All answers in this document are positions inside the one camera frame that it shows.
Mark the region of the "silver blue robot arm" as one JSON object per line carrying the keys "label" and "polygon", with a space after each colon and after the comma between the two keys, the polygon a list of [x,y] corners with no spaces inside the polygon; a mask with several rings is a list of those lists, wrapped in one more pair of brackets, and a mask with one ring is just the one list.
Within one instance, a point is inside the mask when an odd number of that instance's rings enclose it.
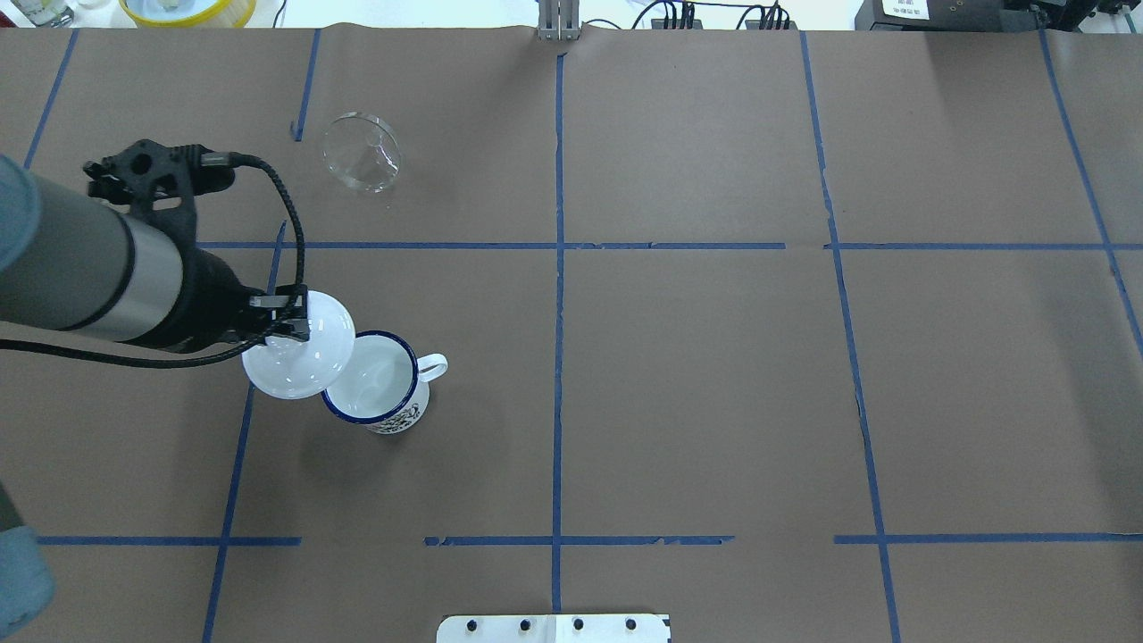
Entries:
{"label": "silver blue robot arm", "polygon": [[257,156],[138,140],[87,163],[79,194],[3,156],[3,322],[171,353],[168,361],[3,340],[13,353],[130,369],[192,369],[227,361],[272,333],[301,338],[304,268],[291,286],[243,286],[197,244],[195,196],[232,186],[237,167],[273,182],[296,233],[296,209]]}

